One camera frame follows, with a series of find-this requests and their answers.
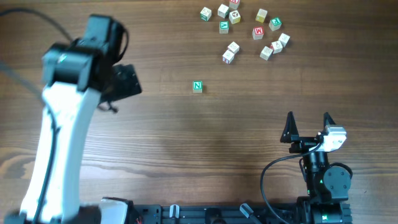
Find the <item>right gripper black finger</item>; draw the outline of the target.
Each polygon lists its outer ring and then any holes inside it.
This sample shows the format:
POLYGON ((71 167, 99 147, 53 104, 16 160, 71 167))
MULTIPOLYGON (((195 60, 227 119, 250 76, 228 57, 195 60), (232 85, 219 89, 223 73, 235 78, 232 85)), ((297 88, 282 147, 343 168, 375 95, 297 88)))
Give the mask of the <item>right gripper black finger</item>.
POLYGON ((297 125, 295 123, 294 114, 292 111, 289 111, 287 114, 285 128, 280 137, 280 142, 293 143, 298 141, 299 141, 299 132, 297 129, 297 125))
POLYGON ((323 127, 325 128, 328 125, 335 125, 335 124, 336 123, 334 122, 330 114, 328 112, 325 112, 323 114, 323 127))

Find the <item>wooden block red letter A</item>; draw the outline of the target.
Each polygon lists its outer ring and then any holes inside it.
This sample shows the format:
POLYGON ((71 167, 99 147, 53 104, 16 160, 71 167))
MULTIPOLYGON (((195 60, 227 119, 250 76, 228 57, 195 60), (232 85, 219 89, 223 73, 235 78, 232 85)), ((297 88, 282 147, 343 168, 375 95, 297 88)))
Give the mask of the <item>wooden block red letter A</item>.
POLYGON ((283 45, 281 41, 275 41, 271 43, 271 49, 273 50, 273 54, 280 53, 283 49, 283 45))

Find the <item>wooden block green letter N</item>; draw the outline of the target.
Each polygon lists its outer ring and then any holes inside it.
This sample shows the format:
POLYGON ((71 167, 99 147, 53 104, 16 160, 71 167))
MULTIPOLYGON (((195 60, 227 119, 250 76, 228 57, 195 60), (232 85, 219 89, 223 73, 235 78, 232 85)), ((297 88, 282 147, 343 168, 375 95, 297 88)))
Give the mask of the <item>wooden block green letter N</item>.
POLYGON ((203 82, 202 81, 193 81, 193 92, 194 93, 202 93, 203 92, 203 82))

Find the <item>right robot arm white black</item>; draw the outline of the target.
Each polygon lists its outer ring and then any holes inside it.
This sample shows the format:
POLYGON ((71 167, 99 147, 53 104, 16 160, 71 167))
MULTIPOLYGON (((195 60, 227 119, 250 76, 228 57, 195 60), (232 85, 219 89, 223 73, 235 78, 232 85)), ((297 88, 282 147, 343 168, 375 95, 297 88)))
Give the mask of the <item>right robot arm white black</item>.
POLYGON ((328 160, 331 152, 346 141, 346 130, 329 113, 323 115, 323 130, 315 137, 299 135, 293 112, 288 112, 280 138, 290 143, 289 152, 300 157, 299 166, 308 195, 298 197, 295 223, 351 223, 348 200, 353 171, 347 165, 328 160))

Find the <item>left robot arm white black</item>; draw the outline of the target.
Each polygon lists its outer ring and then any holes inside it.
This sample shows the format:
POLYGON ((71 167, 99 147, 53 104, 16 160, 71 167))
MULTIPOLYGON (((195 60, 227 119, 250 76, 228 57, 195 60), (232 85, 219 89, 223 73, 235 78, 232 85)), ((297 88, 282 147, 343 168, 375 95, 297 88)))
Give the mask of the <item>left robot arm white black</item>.
POLYGON ((85 34, 56 43, 43 56, 43 118, 34 171, 20 209, 6 223, 126 223, 133 206, 119 199, 80 202, 80 168, 95 110, 117 113, 113 102, 141 93, 132 65, 121 64, 127 29, 93 14, 85 34))

